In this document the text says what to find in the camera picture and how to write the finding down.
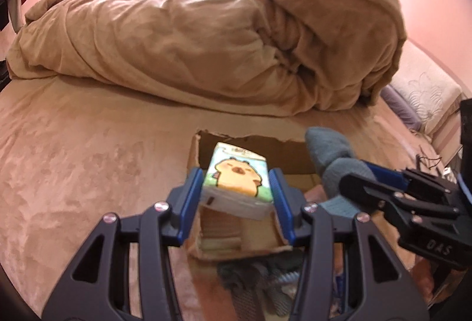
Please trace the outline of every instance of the rolled sock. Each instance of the rolled sock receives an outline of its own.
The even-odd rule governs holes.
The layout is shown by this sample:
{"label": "rolled sock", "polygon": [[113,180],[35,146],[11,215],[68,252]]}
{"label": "rolled sock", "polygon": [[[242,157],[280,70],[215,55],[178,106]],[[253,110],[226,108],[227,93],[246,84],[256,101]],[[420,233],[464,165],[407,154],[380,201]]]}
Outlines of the rolled sock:
{"label": "rolled sock", "polygon": [[330,199],[322,204],[323,207],[331,214],[346,217],[354,216],[357,212],[373,213],[376,208],[367,208],[340,195],[339,183],[344,176],[350,173],[376,181],[374,173],[362,161],[356,158],[338,158],[328,166],[323,174],[323,188]]}
{"label": "rolled sock", "polygon": [[354,158],[348,139],[330,128],[313,126],[305,133],[305,142],[316,173],[323,177],[326,168],[338,158]]}

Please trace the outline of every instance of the cartoon nose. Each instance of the cartoon nose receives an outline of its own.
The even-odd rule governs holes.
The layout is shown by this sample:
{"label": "cartoon nose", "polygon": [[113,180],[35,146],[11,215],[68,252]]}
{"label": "cartoon nose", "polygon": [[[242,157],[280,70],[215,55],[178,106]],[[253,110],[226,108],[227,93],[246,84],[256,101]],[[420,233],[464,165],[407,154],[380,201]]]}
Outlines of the cartoon nose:
{"label": "cartoon nose", "polygon": [[234,166],[232,169],[231,169],[234,173],[238,173],[239,175],[245,175],[246,172],[244,171],[244,169],[240,168],[239,166]]}

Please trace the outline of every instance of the pillow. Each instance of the pillow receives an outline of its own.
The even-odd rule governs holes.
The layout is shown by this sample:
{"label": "pillow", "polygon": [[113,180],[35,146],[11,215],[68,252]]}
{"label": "pillow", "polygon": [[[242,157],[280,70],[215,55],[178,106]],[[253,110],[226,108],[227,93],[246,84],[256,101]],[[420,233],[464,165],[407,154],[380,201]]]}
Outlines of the pillow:
{"label": "pillow", "polygon": [[382,89],[381,97],[408,129],[417,132],[421,130],[422,122],[419,116],[390,84]]}
{"label": "pillow", "polygon": [[419,116],[428,136],[459,109],[462,100],[459,84],[408,40],[391,85]]}

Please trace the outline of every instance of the packet with cartoon capybara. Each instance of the packet with cartoon capybara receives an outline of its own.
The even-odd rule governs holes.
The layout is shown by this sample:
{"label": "packet with cartoon capybara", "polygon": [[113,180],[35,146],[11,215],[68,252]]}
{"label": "packet with cartoon capybara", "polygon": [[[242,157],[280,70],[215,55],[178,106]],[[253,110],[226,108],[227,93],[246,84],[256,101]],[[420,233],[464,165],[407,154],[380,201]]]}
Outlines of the packet with cartoon capybara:
{"label": "packet with cartoon capybara", "polygon": [[273,209],[263,156],[218,143],[201,189],[200,204],[219,212],[261,220]]}

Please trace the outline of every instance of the purple pillow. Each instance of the purple pillow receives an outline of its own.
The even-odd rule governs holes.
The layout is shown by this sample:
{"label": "purple pillow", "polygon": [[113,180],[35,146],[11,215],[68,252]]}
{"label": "purple pillow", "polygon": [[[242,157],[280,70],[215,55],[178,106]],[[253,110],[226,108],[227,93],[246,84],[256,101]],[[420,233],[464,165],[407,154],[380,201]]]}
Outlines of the purple pillow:
{"label": "purple pillow", "polygon": [[404,98],[390,84],[381,91],[381,97],[385,100],[392,111],[403,121],[408,129],[418,131],[422,122],[414,109],[408,105]]}

